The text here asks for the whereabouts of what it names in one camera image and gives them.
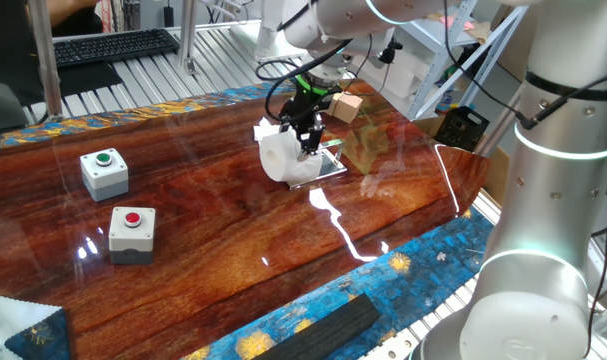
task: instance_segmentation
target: blue patterned table edge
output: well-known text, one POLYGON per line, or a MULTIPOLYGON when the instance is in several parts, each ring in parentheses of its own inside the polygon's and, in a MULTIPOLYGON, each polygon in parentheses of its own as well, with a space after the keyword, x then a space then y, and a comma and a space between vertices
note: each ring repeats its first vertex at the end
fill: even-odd
POLYGON ((359 294, 381 317, 329 359, 355 360, 433 312, 480 270, 493 225, 476 209, 198 349, 184 360, 249 360, 359 294))

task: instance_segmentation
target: wooden table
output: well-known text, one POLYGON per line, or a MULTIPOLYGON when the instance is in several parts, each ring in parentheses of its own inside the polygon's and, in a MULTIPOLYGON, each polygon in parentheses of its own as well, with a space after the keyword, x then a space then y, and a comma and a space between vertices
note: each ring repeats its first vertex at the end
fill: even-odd
POLYGON ((63 306, 76 358, 178 358, 471 205, 486 159, 434 146, 381 96, 363 111, 325 119, 348 172, 295 191, 261 168, 263 100, 0 151, 0 295, 63 306), (130 191, 96 203, 79 156, 110 147, 130 191), (310 203, 313 189, 338 219, 310 203), (156 208, 151 265, 110 263, 115 206, 156 208))

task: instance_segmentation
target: metal frame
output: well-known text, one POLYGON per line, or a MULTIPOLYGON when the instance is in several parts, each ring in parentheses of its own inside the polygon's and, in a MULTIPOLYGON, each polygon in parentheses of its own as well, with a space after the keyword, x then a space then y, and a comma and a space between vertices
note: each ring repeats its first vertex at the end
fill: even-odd
MULTIPOLYGON (((466 0, 461 3, 461 8, 459 9, 459 14, 452 23, 452 26, 449 28, 448 37, 450 39, 454 39, 463 29, 463 24, 468 20, 472 9, 476 5, 476 0, 466 0)), ((492 67, 496 64, 499 56, 503 52, 505 45, 512 37, 512 34, 518 27, 523 15, 527 11, 527 6, 519 6, 512 11, 512 13, 501 23, 501 25, 489 36, 485 44, 481 45, 472 56, 469 57, 467 61, 462 65, 464 69, 468 69, 474 62, 490 47, 492 46, 490 52, 488 53, 487 58, 483 62, 481 69, 475 76, 475 80, 479 83, 483 83, 487 76, 490 73, 492 67)), ((441 88, 430 97, 427 101, 426 98, 432 89, 434 83, 441 76, 441 72, 443 68, 449 61, 449 55, 445 46, 443 46, 437 54, 434 56, 432 60, 432 64, 430 65, 430 70, 423 80, 423 83, 419 87, 416 92, 416 96, 414 97, 414 102, 410 107, 409 112, 407 113, 407 118, 410 120, 420 119, 423 115, 426 114, 427 110, 434 105, 437 101, 441 99, 443 94, 448 91, 448 89, 454 84, 456 80, 458 80, 463 72, 459 69, 457 70, 446 82, 441 86, 441 88)), ((467 89, 465 95, 463 96, 463 100, 461 101, 461 105, 469 105, 474 96, 476 96, 478 92, 478 87, 474 84, 470 85, 467 89)))
POLYGON ((34 39, 36 40, 36 49, 39 56, 39 72, 45 90, 47 113, 50 120, 58 120, 63 117, 63 105, 47 1, 28 0, 28 7, 32 18, 32 27, 34 28, 34 39))
POLYGON ((196 28, 196 0, 183 0, 183 19, 181 22, 181 48, 179 49, 179 66, 188 74, 197 73, 194 58, 194 37, 196 28))

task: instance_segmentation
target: wooden block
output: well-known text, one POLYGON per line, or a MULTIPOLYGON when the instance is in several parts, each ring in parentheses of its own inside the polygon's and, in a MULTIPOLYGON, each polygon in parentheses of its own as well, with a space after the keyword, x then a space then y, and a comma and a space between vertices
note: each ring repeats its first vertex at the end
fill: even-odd
POLYGON ((332 104, 326 112, 349 124, 356 118, 356 115, 358 115, 362 103, 363 99, 356 95, 350 95, 344 92, 334 94, 332 104))

